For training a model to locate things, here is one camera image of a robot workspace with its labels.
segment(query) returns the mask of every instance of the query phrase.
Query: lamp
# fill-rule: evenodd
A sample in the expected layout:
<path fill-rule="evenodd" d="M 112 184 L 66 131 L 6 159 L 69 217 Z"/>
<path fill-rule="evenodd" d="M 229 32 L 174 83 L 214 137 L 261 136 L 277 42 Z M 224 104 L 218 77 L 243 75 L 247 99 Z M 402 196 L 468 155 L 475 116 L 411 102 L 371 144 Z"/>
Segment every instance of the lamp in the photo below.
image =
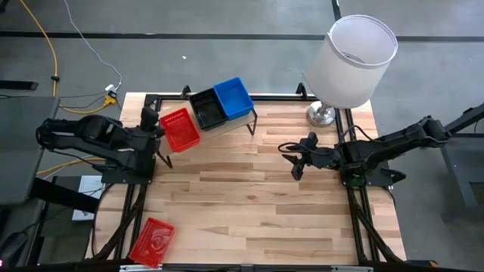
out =
<path fill-rule="evenodd" d="M 392 30 L 366 15 L 339 19 L 327 33 L 303 76 L 319 99 L 308 108 L 309 122 L 324 127 L 334 121 L 334 108 L 364 104 L 397 52 Z"/>

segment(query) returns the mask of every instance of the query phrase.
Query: white paper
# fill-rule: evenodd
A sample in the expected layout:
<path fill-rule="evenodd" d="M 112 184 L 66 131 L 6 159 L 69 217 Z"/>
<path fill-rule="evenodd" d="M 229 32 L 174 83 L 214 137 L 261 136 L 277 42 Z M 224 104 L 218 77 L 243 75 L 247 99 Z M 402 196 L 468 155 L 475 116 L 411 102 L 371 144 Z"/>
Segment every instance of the white paper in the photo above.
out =
<path fill-rule="evenodd" d="M 81 183 L 79 184 L 78 192 L 82 193 L 85 192 L 85 195 L 95 197 L 99 199 L 101 197 L 102 190 L 99 190 L 103 187 L 101 183 L 101 176 L 82 176 Z M 86 220 L 93 220 L 94 214 L 90 212 L 83 212 L 80 210 L 74 210 L 73 213 L 73 221 L 86 221 Z"/>

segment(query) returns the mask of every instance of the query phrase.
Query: red basket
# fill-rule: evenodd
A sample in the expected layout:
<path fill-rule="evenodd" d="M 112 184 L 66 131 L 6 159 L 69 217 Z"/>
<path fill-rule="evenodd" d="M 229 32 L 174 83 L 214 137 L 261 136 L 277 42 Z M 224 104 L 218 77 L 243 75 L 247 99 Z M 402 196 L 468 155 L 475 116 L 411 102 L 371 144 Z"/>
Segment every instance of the red basket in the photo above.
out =
<path fill-rule="evenodd" d="M 200 135 L 186 108 L 160 118 L 165 137 L 173 152 L 181 152 L 200 142 Z"/>
<path fill-rule="evenodd" d="M 140 264 L 158 268 L 173 235 L 175 235 L 175 227 L 157 219 L 148 218 L 135 246 L 129 253 L 129 258 Z"/>

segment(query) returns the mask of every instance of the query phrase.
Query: yellow cable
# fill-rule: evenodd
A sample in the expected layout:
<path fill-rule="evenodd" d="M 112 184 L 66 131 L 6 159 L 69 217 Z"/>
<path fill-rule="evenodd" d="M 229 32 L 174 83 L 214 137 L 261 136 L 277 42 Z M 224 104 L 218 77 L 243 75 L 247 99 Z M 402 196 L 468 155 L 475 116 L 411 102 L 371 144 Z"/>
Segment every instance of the yellow cable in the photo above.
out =
<path fill-rule="evenodd" d="M 40 29 L 40 31 L 42 31 L 42 34 L 44 34 L 44 37 L 47 40 L 48 46 L 51 48 L 52 56 L 54 57 L 54 76 L 57 77 L 57 56 L 55 54 L 54 46 L 52 45 L 52 42 L 51 42 L 50 38 L 45 33 L 44 28 L 38 22 L 36 16 L 32 13 L 32 11 L 30 11 L 29 7 L 27 7 L 27 5 L 23 2 L 23 0 L 19 0 L 19 1 L 20 1 L 20 3 L 22 3 L 23 7 L 26 9 L 26 11 L 29 13 L 29 15 L 31 16 L 31 18 L 33 19 L 33 21 L 36 23 L 36 25 Z M 54 97 L 57 94 L 57 81 L 55 81 L 55 80 L 54 80 L 54 87 L 53 87 L 52 93 L 53 93 L 53 96 Z M 88 111 L 70 110 L 70 109 L 68 109 L 68 108 L 66 108 L 66 107 L 64 107 L 63 105 L 60 105 L 60 104 L 59 104 L 59 107 L 61 109 L 64 109 L 64 110 L 70 112 L 70 113 L 89 114 L 89 113 L 98 112 L 98 111 L 104 109 L 105 107 L 107 107 L 107 106 L 109 106 L 111 104 L 112 103 L 106 97 L 106 100 L 104 101 L 104 104 L 101 107 L 99 107 L 97 109 L 94 109 L 94 110 L 88 110 Z"/>
<path fill-rule="evenodd" d="M 89 113 L 95 113 L 95 112 L 98 112 L 102 109 L 104 109 L 105 107 L 107 107 L 106 104 L 103 104 L 102 106 L 100 106 L 99 108 L 97 109 L 94 109 L 94 110 L 88 110 L 88 111 L 85 111 L 85 112 L 82 112 L 82 111 L 77 111 L 77 110 L 70 110 L 69 108 L 66 108 L 66 107 L 63 107 L 64 110 L 70 112 L 70 113 L 78 113 L 78 114 L 89 114 Z"/>
<path fill-rule="evenodd" d="M 101 158 L 87 158 L 87 159 L 84 159 L 85 161 L 88 161 L 88 162 L 92 162 L 92 161 L 104 161 L 105 159 L 101 159 Z M 42 171 L 39 171 L 37 172 L 36 174 L 37 175 L 42 175 L 42 174 L 46 174 L 46 173 L 49 173 L 49 172 L 52 172 L 54 170 L 57 170 L 61 167 L 64 167 L 64 166 L 70 166 L 70 165 L 75 165 L 77 163 L 80 163 L 80 162 L 84 162 L 83 160 L 81 159 L 75 159 L 73 160 L 72 162 L 66 162 L 66 163 L 63 163 L 63 164 L 60 164 L 60 165 L 56 165 L 52 168 L 49 168 L 49 169 L 46 169 L 46 170 L 42 170 Z"/>
<path fill-rule="evenodd" d="M 42 31 L 42 33 L 44 34 L 44 37 L 47 39 L 48 46 L 50 46 L 51 51 L 52 51 L 52 56 L 54 56 L 54 76 L 57 76 L 57 56 L 55 55 L 54 46 L 52 45 L 51 40 L 47 37 L 47 34 L 45 34 L 44 29 L 42 28 L 42 26 L 38 22 L 37 18 L 33 15 L 32 11 L 30 11 L 29 7 L 27 7 L 27 5 L 25 5 L 23 0 L 20 0 L 20 3 L 22 3 L 23 7 L 30 14 L 33 21 L 36 22 L 36 25 L 39 27 L 40 31 Z M 55 83 L 56 83 L 56 81 L 54 81 L 54 96 L 55 96 L 56 87 L 57 87 L 57 85 Z"/>

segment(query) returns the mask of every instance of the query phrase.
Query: white cable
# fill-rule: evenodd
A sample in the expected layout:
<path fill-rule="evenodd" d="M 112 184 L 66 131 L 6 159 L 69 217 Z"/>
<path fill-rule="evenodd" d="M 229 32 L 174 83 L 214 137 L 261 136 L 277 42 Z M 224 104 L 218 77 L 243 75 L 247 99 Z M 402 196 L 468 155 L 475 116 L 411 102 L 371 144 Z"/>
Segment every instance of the white cable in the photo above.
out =
<path fill-rule="evenodd" d="M 99 54 L 96 52 L 96 50 L 94 50 L 94 49 L 92 48 L 92 46 L 91 46 L 91 45 L 88 43 L 88 41 L 87 41 L 87 40 L 84 38 L 84 35 L 83 35 L 83 34 L 81 33 L 81 31 L 80 31 L 80 30 L 77 28 L 76 24 L 73 22 L 73 17 L 72 17 L 72 15 L 70 14 L 70 9 L 69 9 L 69 5 L 67 4 L 67 0 L 64 0 L 64 3 L 66 4 L 67 13 L 69 14 L 70 24 L 72 24 L 72 25 L 74 26 L 74 28 L 77 30 L 78 34 L 79 34 L 79 35 L 81 35 L 82 40 L 83 40 L 83 41 L 84 41 L 84 42 L 85 42 L 85 43 L 88 45 L 89 49 L 91 49 L 91 51 L 93 51 L 93 52 L 94 52 L 94 54 L 96 54 L 96 56 L 98 56 L 98 59 L 99 59 L 99 61 L 100 61 L 102 64 L 104 64 L 104 65 L 106 65 L 106 66 L 108 66 L 108 67 L 113 68 L 114 72 L 116 72 L 116 73 L 118 74 L 118 76 L 119 76 L 119 83 L 118 83 L 118 86 L 116 87 L 116 90 L 117 90 L 117 89 L 118 89 L 118 88 L 121 86 L 121 84 L 123 83 L 123 76 L 121 75 L 121 73 L 120 73 L 120 72 L 118 72 L 118 69 L 116 69 L 116 67 L 115 67 L 115 66 L 113 66 L 113 65 L 111 65 L 111 64 L 109 64 L 109 63 L 107 63 L 107 62 L 103 61 L 103 60 L 101 59 L 101 56 L 100 56 L 100 55 L 99 55 Z"/>
<path fill-rule="evenodd" d="M 92 157 L 92 155 L 87 155 L 87 156 L 84 156 L 84 157 L 81 157 L 83 159 L 85 158 L 89 158 L 89 157 Z M 66 168 L 67 166 L 70 166 L 70 165 L 65 165 L 65 166 L 62 166 L 60 167 L 59 169 L 55 170 L 54 172 L 52 172 L 51 174 L 49 175 L 46 175 L 45 177 L 43 177 L 42 179 L 47 179 L 47 178 L 50 178 L 52 175 L 55 175 L 57 172 L 59 172 L 60 170 Z"/>

